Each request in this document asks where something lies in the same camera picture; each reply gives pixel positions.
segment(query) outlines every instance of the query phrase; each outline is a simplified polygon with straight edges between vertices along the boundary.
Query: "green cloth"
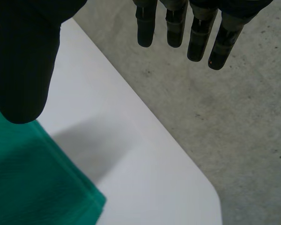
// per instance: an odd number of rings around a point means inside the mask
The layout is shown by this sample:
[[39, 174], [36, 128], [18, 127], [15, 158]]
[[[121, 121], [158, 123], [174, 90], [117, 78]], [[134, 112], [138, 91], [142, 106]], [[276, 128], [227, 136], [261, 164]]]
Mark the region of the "green cloth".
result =
[[0, 113], [0, 225], [93, 225], [104, 204], [38, 122]]

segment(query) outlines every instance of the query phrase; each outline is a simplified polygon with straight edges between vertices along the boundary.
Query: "gray concrete surface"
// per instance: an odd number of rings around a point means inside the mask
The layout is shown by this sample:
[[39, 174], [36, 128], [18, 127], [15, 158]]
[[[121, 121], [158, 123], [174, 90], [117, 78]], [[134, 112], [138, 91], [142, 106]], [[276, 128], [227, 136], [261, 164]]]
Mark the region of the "gray concrete surface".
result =
[[89, 0], [75, 19], [213, 183], [224, 225], [281, 225], [281, 0], [244, 28], [220, 71], [207, 66], [220, 14], [194, 63], [188, 11], [178, 49], [167, 45], [160, 3], [148, 49], [131, 0]]

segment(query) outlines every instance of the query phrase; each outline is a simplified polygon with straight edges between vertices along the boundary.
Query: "concrete floor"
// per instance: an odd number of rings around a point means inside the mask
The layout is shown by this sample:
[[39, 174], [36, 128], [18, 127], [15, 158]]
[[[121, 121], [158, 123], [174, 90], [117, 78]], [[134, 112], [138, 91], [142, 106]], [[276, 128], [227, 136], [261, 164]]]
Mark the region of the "concrete floor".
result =
[[75, 16], [94, 43], [215, 186], [224, 225], [281, 225], [281, 0], [243, 30], [226, 66], [167, 45], [159, 3], [150, 48], [138, 46], [131, 0], [90, 0]]

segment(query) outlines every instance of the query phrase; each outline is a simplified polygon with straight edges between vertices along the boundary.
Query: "green towel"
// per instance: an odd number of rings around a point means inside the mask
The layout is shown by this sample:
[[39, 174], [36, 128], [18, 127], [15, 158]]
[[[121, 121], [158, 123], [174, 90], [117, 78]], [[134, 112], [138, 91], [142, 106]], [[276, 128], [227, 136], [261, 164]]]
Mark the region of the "green towel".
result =
[[0, 225], [93, 225], [104, 204], [38, 122], [0, 113]]

